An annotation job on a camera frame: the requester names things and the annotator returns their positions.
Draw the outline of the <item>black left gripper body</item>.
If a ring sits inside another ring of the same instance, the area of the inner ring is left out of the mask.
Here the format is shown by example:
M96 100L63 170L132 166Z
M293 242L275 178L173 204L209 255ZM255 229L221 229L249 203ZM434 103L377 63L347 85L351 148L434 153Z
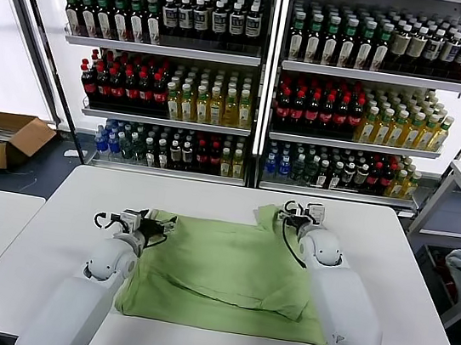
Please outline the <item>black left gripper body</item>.
M161 244L167 238L167 232L163 231L161 221L151 221L150 219L140 220L138 231L144 236L145 242L149 244Z

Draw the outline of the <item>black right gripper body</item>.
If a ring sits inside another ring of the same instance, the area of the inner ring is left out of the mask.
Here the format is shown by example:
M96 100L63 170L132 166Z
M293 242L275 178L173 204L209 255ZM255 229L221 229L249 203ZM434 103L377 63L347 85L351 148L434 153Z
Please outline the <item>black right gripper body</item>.
M304 215L292 215L291 213L283 214L282 221L283 225L294 228L297 232L299 232L302 226L304 227L305 225L311 225L313 223L313 221L309 217L306 217Z

